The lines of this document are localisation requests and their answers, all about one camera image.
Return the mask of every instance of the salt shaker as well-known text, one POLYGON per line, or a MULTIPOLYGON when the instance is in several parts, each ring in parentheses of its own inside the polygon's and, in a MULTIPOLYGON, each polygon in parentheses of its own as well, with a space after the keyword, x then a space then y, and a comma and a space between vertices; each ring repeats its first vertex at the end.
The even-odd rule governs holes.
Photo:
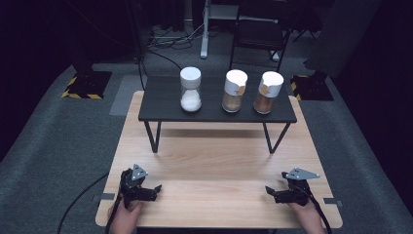
POLYGON ((201 108, 201 71, 197 67, 188 66, 180 72, 181 81, 181 106, 189 112, 201 108))

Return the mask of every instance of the robotic hand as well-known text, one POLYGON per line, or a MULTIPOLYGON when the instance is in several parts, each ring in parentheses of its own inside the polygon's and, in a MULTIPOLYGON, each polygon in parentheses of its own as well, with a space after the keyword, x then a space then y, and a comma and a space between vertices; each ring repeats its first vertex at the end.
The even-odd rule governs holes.
POLYGON ((294 168, 290 173, 282 173, 282 177, 287 179, 289 189, 276 191, 265 186, 267 193, 274 196, 276 203, 297 203, 305 206, 312 195, 307 179, 319 178, 319 175, 294 168))

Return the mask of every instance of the white salt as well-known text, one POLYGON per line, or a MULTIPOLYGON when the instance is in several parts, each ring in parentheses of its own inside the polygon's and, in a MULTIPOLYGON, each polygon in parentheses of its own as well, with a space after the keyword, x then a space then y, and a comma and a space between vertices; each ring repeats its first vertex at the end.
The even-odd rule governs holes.
POLYGON ((196 111, 201 108, 201 97, 196 90, 187 90, 182 96, 181 106, 186 111, 196 111))

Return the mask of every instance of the jar label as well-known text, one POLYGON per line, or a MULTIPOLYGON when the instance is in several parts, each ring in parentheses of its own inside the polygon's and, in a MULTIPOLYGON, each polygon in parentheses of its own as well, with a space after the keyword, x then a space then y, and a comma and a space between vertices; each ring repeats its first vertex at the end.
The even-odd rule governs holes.
POLYGON ((245 92, 245 86, 240 86, 240 89, 238 90, 238 95, 243 95, 245 92))
POLYGON ((268 93, 268 86, 263 84, 261 87, 261 94, 265 95, 267 93, 268 93))

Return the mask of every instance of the wooden table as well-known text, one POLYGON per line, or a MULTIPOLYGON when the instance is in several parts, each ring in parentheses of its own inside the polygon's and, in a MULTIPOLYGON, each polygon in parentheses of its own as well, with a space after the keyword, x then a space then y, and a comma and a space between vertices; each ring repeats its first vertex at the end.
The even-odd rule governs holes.
MULTIPOLYGON (((294 228, 299 223, 286 204, 276 204, 265 186, 285 190, 281 172, 294 167, 317 173, 309 184, 333 228, 341 227, 319 156, 295 97, 297 123, 271 155, 259 123, 165 123, 159 153, 153 153, 145 127, 137 120, 143 92, 133 95, 104 193, 117 193, 122 171, 138 164, 149 173, 144 187, 162 184, 137 223, 151 227, 294 228)), ((271 124, 279 133, 282 124, 271 124)), ((95 221, 107 222, 114 201, 100 202, 95 221)))

